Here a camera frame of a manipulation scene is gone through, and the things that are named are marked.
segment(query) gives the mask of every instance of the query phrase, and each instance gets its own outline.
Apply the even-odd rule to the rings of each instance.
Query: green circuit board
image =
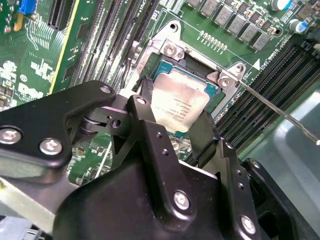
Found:
[[[104,71],[108,67],[107,60],[112,52],[112,45],[123,30],[123,16],[129,14],[132,6],[135,7],[134,3],[139,1],[75,0],[69,24],[62,30],[48,26],[48,9],[53,4],[52,0],[37,1],[36,11],[23,16],[19,14],[18,2],[0,0],[0,84],[13,92],[12,95],[3,95],[6,99],[3,110],[91,80],[100,80],[119,89],[116,68],[111,68],[108,75],[104,75]],[[111,24],[106,24],[113,13],[111,6],[114,7],[115,2],[118,2],[116,15]],[[234,5],[229,5],[228,8],[235,16],[241,4],[247,3],[246,14],[243,15],[247,24],[250,23],[251,14],[255,13],[259,14],[259,19],[271,23],[274,29],[265,30],[269,40],[261,50],[257,50],[252,44],[240,40],[239,36],[216,24],[212,16],[204,16],[201,13],[202,2],[192,7],[184,0],[161,0],[152,12],[134,62],[141,60],[153,36],[169,21],[177,20],[182,27],[180,37],[184,43],[222,68],[242,62],[246,67],[243,81],[250,84],[286,44],[293,34],[288,28],[290,20],[301,19],[302,16],[297,15],[308,4],[294,0],[289,9],[282,11],[271,10],[269,2],[264,0],[235,0]],[[221,7],[226,6],[226,2],[221,2]],[[139,22],[143,20],[143,13],[147,12],[145,1],[141,1],[136,7],[139,11],[135,20]],[[10,23],[6,20],[8,15],[11,16]],[[315,25],[316,18],[316,12],[313,11],[302,21],[306,21],[308,27],[311,27]],[[15,25],[21,19],[21,29],[16,31]],[[263,22],[253,24],[260,29]],[[133,25],[132,32],[129,31],[128,34],[133,34],[136,28]],[[121,48],[120,57],[127,47]],[[160,57],[152,54],[141,75],[151,75]],[[135,70],[135,67],[131,69],[127,82]],[[242,91],[240,89],[234,96],[240,95]],[[214,105],[207,107],[211,111],[213,108]],[[216,121],[219,120],[220,113],[215,116]],[[172,145],[179,145],[176,153],[180,160],[185,160],[190,155],[191,147],[183,139],[172,137]],[[68,167],[69,179],[73,183],[84,184],[110,170],[111,140],[107,135],[98,135],[92,142],[75,147],[73,153]]]

